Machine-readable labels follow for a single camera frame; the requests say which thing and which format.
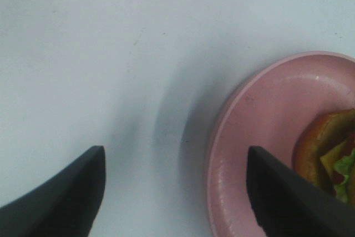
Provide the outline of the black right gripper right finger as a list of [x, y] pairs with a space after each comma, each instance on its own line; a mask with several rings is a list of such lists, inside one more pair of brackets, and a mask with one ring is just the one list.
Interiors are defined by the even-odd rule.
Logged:
[[354, 236], [354, 208], [316, 188], [262, 147], [248, 149], [246, 187], [267, 236]]

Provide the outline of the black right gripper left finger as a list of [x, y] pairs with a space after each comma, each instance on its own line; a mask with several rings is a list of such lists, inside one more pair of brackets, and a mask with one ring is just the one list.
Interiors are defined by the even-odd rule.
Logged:
[[105, 185], [105, 150], [93, 146], [42, 185], [1, 207], [1, 236], [88, 236]]

